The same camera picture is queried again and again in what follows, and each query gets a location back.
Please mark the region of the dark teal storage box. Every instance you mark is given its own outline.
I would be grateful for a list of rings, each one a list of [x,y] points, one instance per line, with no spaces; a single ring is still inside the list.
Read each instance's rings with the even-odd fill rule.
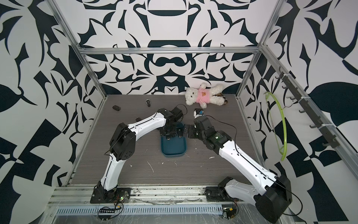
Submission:
[[[171,139],[161,136],[161,152],[167,158],[183,156],[186,153],[186,138],[176,135]]]

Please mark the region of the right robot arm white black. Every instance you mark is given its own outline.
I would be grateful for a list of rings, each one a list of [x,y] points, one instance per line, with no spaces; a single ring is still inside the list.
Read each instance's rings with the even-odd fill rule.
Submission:
[[[215,130],[207,116],[194,119],[185,125],[183,134],[198,139],[209,149],[230,162],[250,184],[227,178],[221,187],[232,199],[240,199],[256,207],[270,223],[276,223],[292,203],[291,182],[285,176],[277,176],[248,156],[236,144],[235,139],[222,130]]]

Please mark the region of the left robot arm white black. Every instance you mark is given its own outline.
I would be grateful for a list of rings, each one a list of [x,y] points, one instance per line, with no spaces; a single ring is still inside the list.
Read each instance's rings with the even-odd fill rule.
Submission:
[[[160,108],[153,115],[126,125],[117,126],[111,140],[109,161],[103,177],[95,187],[96,192],[103,200],[112,200],[117,191],[119,175],[125,162],[134,154],[136,141],[153,130],[158,129],[160,135],[167,139],[177,135],[176,125],[184,116],[181,109],[175,107],[172,110]]]

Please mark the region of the black connector box right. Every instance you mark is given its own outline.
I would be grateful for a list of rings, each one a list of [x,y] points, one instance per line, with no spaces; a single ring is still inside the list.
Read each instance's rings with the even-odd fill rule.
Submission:
[[[222,211],[222,217],[230,220],[232,218],[234,218],[237,214],[237,209],[233,208],[233,207],[224,207],[223,211]]]

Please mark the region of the black connector box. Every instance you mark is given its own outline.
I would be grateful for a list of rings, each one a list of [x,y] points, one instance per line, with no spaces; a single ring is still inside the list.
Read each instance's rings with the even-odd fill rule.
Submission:
[[[233,207],[224,207],[223,211],[222,211],[222,217],[230,220],[232,218],[234,218],[237,214],[237,209],[233,208]]]
[[[100,220],[109,220],[116,215],[116,211],[109,208],[103,207],[98,210],[97,216]]]

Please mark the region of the black connector box left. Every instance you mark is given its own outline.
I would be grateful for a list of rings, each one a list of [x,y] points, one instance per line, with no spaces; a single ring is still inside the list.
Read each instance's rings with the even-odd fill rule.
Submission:
[[[109,208],[103,207],[98,210],[97,216],[100,220],[109,220],[116,215],[116,211]]]

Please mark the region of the white teddy bear pink shirt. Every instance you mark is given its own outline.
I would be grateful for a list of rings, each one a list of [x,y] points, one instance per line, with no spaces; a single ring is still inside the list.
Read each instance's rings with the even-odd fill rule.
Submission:
[[[224,86],[222,84],[208,88],[206,83],[202,83],[199,89],[192,87],[186,89],[185,101],[187,105],[198,103],[202,109],[207,108],[208,104],[225,105],[227,104],[227,99],[222,94],[223,90]]]

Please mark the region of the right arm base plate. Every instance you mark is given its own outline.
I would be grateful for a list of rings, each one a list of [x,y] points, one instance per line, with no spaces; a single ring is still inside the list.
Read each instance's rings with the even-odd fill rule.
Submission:
[[[242,202],[238,198],[232,198],[222,187],[206,187],[204,194],[209,202]]]

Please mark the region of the green hoop on wall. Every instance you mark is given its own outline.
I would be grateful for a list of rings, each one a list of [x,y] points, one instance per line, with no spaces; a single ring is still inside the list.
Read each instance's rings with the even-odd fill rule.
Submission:
[[[265,95],[265,100],[266,100],[266,104],[267,104],[267,107],[268,107],[268,114],[269,114],[269,118],[270,118],[270,122],[271,122],[271,125],[272,125],[272,129],[273,129],[273,132],[275,134],[275,139],[276,139],[276,143],[277,143],[277,147],[278,147],[278,150],[279,150],[279,153],[281,154],[281,161],[284,161],[286,159],[286,155],[287,155],[287,147],[288,147],[288,136],[287,136],[287,126],[286,126],[286,119],[285,119],[285,115],[284,115],[284,107],[281,106],[279,100],[277,99],[277,97],[272,93],[272,92],[265,92],[264,93]],[[275,130],[275,127],[274,127],[274,121],[273,121],[273,117],[272,117],[272,114],[271,114],[271,110],[270,110],[270,107],[269,107],[269,98],[272,98],[278,108],[278,111],[280,113],[280,116],[281,116],[281,120],[282,120],[282,132],[283,132],[283,144],[280,146],[279,145],[279,142],[278,142],[278,137],[277,137],[277,134],[276,134],[276,130]]]

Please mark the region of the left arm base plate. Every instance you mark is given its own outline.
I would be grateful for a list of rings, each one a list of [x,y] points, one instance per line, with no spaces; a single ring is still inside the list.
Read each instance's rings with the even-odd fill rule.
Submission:
[[[126,202],[130,199],[131,188],[115,188],[105,191],[102,188],[94,187],[91,195],[91,204]]]

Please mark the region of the black hook rail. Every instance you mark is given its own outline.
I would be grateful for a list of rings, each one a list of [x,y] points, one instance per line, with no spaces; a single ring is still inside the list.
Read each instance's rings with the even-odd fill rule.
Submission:
[[[279,76],[277,79],[280,79],[285,84],[283,89],[288,89],[293,97],[289,97],[292,101],[297,102],[301,107],[300,113],[305,113],[313,122],[313,125],[310,125],[311,129],[317,129],[325,139],[323,143],[324,147],[337,148],[341,144],[337,140],[337,136],[332,131],[332,124],[329,124],[322,112],[318,109],[316,104],[313,102],[311,97],[304,91],[304,89],[298,84],[298,82],[293,78],[291,74],[285,74],[281,71],[279,67]]]

